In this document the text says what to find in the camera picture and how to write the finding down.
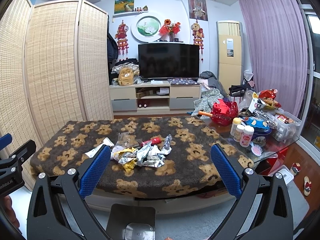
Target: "orange handle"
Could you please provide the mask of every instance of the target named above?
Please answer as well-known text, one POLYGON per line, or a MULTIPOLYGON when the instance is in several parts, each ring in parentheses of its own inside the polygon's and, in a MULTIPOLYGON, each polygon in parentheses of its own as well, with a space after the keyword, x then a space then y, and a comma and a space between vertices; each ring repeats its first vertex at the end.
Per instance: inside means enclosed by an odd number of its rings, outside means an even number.
POLYGON ((212 114, 207 113, 207 112, 199 111, 199 114, 201 114, 201 115, 205 115, 205 116, 208 116, 208 117, 212 117, 212 114))

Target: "white floor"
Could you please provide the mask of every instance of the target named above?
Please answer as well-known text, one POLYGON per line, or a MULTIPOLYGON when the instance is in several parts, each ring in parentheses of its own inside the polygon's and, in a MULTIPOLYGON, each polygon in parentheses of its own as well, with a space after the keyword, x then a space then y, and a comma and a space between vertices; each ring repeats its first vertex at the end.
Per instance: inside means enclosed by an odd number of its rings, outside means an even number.
MULTIPOLYGON (((296 228, 307 213, 309 206, 294 182, 288 184, 288 191, 292 205, 294 228, 296 228)), ((27 214, 31 193, 23 187, 10 194, 10 196, 12 198, 12 207, 20 222, 20 230, 23 236, 27 238, 27 214)), ((260 199, 261 195, 257 195, 251 211, 239 234, 244 233, 249 229, 255 213, 257 212, 260 199)), ((171 237, 174 240, 207 239, 228 214, 234 201, 234 199, 231 199, 224 203, 190 212, 156 215, 156 239, 164 240, 166 237, 171 237)), ((62 200, 62 205, 72 230, 77 233, 81 233, 67 203, 62 200)), ((102 227, 106 228, 109 219, 109 212, 93 209, 92 212, 102 227)))

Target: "slipper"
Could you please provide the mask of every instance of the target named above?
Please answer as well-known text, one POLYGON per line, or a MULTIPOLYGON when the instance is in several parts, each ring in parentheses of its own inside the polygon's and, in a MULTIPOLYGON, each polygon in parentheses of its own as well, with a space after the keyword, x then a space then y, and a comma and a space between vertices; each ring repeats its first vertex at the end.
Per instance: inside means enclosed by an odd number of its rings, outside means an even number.
POLYGON ((311 191, 311 181, 309 180, 308 176, 304 177, 304 187, 303 187, 303 193, 305 196, 308 196, 311 191))
POLYGON ((293 176, 296 176, 300 172, 300 170, 301 170, 300 164, 294 163, 292 164, 290 172, 292 173, 293 176))

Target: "landscape painting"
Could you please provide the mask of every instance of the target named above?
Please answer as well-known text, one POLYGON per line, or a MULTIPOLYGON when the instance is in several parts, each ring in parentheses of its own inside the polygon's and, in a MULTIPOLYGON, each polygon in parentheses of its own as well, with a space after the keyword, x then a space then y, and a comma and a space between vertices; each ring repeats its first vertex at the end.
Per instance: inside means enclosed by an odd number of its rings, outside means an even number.
POLYGON ((134 0, 115 0, 115 14, 133 12, 134 0))

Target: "drawer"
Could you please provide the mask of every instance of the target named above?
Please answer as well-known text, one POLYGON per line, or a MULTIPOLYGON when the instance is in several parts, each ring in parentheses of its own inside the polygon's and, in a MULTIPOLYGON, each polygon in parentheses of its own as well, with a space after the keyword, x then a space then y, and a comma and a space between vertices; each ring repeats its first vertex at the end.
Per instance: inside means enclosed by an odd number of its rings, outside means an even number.
POLYGON ((199 98, 199 86, 171 86, 170 98, 199 98))
POLYGON ((136 99, 135 88, 115 88, 110 89, 111 100, 116 99, 136 99))
POLYGON ((170 98, 169 108, 170 109, 195 109, 193 101, 198 100, 197 98, 170 98))
POLYGON ((113 111, 137 111, 136 99, 111 100, 113 111))

